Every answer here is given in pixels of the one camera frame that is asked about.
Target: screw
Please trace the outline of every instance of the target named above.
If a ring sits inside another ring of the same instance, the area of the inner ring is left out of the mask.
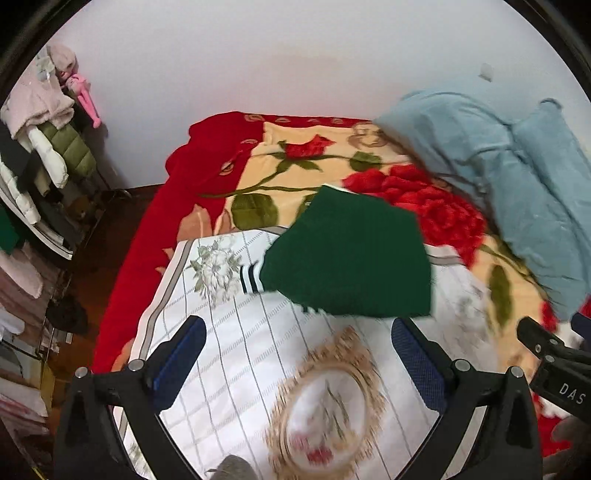
[[[88,369],[86,367],[78,367],[74,372],[76,378],[83,378],[88,374]]]
[[[456,360],[455,366],[460,372],[467,372],[472,367],[470,365],[470,362],[468,362],[467,360],[464,360],[463,358]]]
[[[521,369],[521,367],[518,366],[511,367],[511,375],[513,375],[516,378],[521,378],[523,377],[523,370]]]
[[[142,370],[144,367],[144,361],[141,358],[136,358],[127,364],[127,368],[129,368],[132,372],[137,372],[138,370]]]

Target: wooden floor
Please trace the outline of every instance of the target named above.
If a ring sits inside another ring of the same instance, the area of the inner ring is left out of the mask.
[[[158,188],[158,185],[139,187],[130,190],[131,199],[116,197],[111,200],[90,241],[72,260],[73,278],[69,293],[86,309],[89,332],[84,336],[74,335],[71,345],[61,344],[60,352],[51,357],[49,365],[57,378],[69,379],[76,368],[91,364],[100,321],[119,267]]]

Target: green sweater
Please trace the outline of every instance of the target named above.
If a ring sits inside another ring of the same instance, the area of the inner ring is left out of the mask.
[[[247,284],[258,270],[265,291],[334,315],[431,310],[431,265],[415,214],[376,197],[323,186],[262,266],[243,267]]]

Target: white wall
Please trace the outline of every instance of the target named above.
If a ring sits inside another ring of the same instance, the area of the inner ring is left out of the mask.
[[[371,118],[483,62],[527,105],[557,98],[591,146],[587,97],[503,0],[93,0],[57,38],[92,82],[128,187],[163,182],[188,127],[215,113]]]

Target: gold ornate pattern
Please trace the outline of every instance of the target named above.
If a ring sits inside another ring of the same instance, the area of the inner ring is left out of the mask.
[[[354,385],[355,390],[361,392],[358,397],[362,398],[365,408],[350,408],[348,412],[339,386],[330,385],[330,376],[340,376],[349,386]],[[323,381],[326,386],[320,391],[325,391],[323,399],[333,406],[333,410],[327,411],[324,400],[319,402],[322,406],[320,412],[318,408],[313,409],[307,425],[310,426],[321,416],[321,440],[320,446],[309,445],[305,434],[290,431],[293,423],[290,421],[306,390],[313,388],[314,383],[324,385]],[[384,405],[371,354],[361,344],[355,329],[349,326],[336,333],[332,342],[309,352],[295,376],[287,379],[278,389],[266,435],[271,465],[277,478],[344,480],[351,476],[359,462],[373,455],[374,439],[380,428]],[[364,410],[361,422],[349,418],[349,413],[358,416],[359,410]]]
[[[258,113],[245,113],[244,120],[247,122],[264,122],[265,118]]]
[[[222,164],[222,168],[220,169],[220,175],[222,177],[226,176],[226,175],[230,175],[230,173],[232,173],[232,170],[234,170],[234,162],[233,160],[228,160],[227,162],[224,162]]]
[[[352,129],[354,134],[347,139],[347,142],[358,150],[361,149],[362,146],[373,148],[388,145],[388,139],[382,131],[371,122],[360,122],[355,124]]]

